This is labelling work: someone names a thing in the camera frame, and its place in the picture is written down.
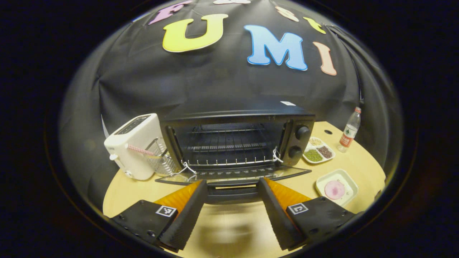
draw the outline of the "pink striped straw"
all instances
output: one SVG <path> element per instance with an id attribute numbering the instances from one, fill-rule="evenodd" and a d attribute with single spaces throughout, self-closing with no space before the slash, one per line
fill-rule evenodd
<path id="1" fill-rule="evenodd" d="M 133 150 L 133 151 L 136 151 L 136 152 L 139 152 L 139 153 L 143 153 L 143 154 L 147 154 L 147 155 L 150 155 L 150 156 L 157 156 L 155 153 L 151 152 L 151 151 L 147 151 L 147 150 L 144 150 L 144 149 L 140 149 L 140 148 L 137 148 L 135 146 L 132 146 L 128 143 L 126 143 L 126 149 L 130 149 L 130 150 Z"/>

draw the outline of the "plastic water bottle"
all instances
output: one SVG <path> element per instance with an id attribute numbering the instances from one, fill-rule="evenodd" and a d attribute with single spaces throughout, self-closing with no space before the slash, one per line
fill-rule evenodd
<path id="1" fill-rule="evenodd" d="M 354 113 L 347 121 L 346 128 L 341 136 L 340 144 L 337 147 L 339 151 L 346 152 L 354 140 L 360 127 L 360 113 L 362 113 L 362 109 L 360 109 L 360 107 L 355 107 Z"/>

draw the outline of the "orange gripper pad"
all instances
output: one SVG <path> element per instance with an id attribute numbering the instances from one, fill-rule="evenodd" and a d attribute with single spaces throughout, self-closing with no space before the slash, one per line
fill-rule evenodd
<path id="1" fill-rule="evenodd" d="M 198 185 L 202 182 L 202 180 L 197 181 L 191 185 L 187 185 L 186 187 L 177 190 L 169 195 L 164 196 L 163 198 L 155 201 L 154 203 L 159 205 L 164 205 L 168 207 L 173 207 L 177 209 L 177 217 L 180 212 L 185 207 L 186 203 L 189 201 L 193 193 L 195 192 Z"/>
<path id="2" fill-rule="evenodd" d="M 287 217 L 291 220 L 290 216 L 287 213 L 287 207 L 293 204 L 310 201 L 311 198 L 302 195 L 301 193 L 283 186 L 279 183 L 276 183 L 270 179 L 264 178 L 268 183 L 271 191 L 273 191 L 274 196 L 277 199 L 277 202 L 282 207 L 282 210 L 287 214 Z"/>

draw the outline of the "grains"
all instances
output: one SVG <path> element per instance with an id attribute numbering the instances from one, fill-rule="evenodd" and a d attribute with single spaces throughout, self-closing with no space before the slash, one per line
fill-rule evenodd
<path id="1" fill-rule="evenodd" d="M 317 149 L 325 158 L 331 158 L 333 153 L 331 153 L 326 146 Z"/>
<path id="2" fill-rule="evenodd" d="M 323 144 L 319 139 L 315 139 L 315 138 L 309 139 L 309 142 L 310 142 L 313 146 L 317 146 L 317 145 L 322 145 L 322 144 Z"/>
<path id="3" fill-rule="evenodd" d="M 323 159 L 316 150 L 309 150 L 305 152 L 304 155 L 312 162 L 321 161 Z"/>

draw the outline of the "bottle label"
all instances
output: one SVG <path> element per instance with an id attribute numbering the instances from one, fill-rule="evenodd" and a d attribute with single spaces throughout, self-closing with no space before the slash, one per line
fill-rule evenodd
<path id="1" fill-rule="evenodd" d="M 349 128 L 349 126 L 346 126 L 346 128 L 344 129 L 343 136 L 341 136 L 341 145 L 343 145 L 344 147 L 349 147 L 349 145 L 352 143 L 352 140 L 354 140 L 356 134 L 357 130 L 353 130 Z"/>

